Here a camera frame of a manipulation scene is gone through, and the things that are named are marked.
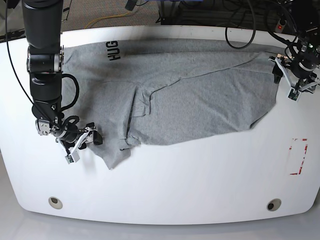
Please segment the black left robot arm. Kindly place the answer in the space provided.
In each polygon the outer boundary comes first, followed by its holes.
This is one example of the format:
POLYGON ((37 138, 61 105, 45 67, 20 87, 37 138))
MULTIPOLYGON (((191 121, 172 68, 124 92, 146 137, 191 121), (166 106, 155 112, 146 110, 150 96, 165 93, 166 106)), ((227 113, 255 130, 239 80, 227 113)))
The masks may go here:
POLYGON ((279 84, 281 78, 285 78, 290 86, 288 98, 294 101, 302 93, 314 93, 320 84, 315 73, 320 66, 320 10, 317 5, 313 0, 273 0, 263 20, 268 33, 285 45, 284 55, 269 58, 275 63, 274 83, 279 84), (268 15, 273 7, 282 11, 275 30, 280 33, 287 26, 294 34, 293 40, 284 39, 269 29, 268 15))

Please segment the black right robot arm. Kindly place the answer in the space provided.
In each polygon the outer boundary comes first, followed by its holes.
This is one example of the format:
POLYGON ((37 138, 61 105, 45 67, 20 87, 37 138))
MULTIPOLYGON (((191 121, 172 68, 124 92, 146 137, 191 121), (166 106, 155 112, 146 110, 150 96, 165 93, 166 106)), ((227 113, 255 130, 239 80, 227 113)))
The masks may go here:
POLYGON ((77 79, 63 73, 64 50, 61 47, 61 23, 63 1, 22 1, 25 35, 29 44, 26 68, 29 73, 30 94, 33 100, 32 113, 35 126, 41 136, 52 134, 65 149, 66 158, 75 162, 76 151, 88 143, 99 146, 103 138, 93 122, 78 128, 80 118, 65 117, 64 111, 72 108, 80 95, 77 79), (62 106, 62 80, 71 79, 75 95, 71 103, 62 106))

